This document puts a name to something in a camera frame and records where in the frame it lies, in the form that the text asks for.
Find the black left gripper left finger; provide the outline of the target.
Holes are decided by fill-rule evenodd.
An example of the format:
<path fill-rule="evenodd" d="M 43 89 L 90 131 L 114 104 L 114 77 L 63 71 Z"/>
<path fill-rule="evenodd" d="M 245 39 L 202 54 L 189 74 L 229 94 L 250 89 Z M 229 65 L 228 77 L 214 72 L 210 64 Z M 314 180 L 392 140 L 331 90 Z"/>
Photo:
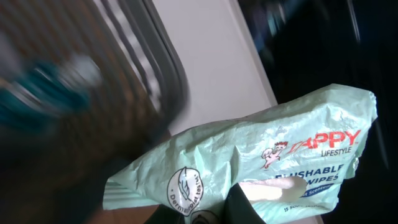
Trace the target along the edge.
<path fill-rule="evenodd" d="M 185 224 L 185 218 L 181 213 L 160 205 L 144 224 Z"/>

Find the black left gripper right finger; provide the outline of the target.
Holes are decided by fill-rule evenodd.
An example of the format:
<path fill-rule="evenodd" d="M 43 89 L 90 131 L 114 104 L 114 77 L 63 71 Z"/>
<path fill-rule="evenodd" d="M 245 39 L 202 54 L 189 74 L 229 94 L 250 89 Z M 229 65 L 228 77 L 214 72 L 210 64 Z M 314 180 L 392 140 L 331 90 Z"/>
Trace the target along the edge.
<path fill-rule="evenodd" d="M 239 184 L 233 185 L 224 201 L 224 224 L 266 224 L 256 213 Z"/>

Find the mint green wipes pack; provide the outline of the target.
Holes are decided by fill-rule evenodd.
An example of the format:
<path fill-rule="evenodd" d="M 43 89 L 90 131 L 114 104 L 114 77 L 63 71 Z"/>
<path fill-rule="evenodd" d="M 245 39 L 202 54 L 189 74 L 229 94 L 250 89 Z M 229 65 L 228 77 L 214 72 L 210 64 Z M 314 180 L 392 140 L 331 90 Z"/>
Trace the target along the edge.
<path fill-rule="evenodd" d="M 249 116 L 190 128 L 105 185 L 103 208 L 165 205 L 185 223 L 219 223 L 240 186 L 266 223 L 332 211 L 377 118 L 373 92 L 332 84 Z"/>

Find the teal mouthwash bottle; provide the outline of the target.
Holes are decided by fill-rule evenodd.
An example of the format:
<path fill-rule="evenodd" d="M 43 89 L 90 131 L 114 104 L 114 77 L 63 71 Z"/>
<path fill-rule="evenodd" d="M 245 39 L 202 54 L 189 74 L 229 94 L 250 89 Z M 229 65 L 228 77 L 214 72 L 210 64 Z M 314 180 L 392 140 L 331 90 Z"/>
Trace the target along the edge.
<path fill-rule="evenodd" d="M 15 78 L 1 78 L 1 125 L 38 131 L 84 110 L 90 90 L 102 76 L 87 55 L 74 54 L 59 64 L 38 61 Z"/>

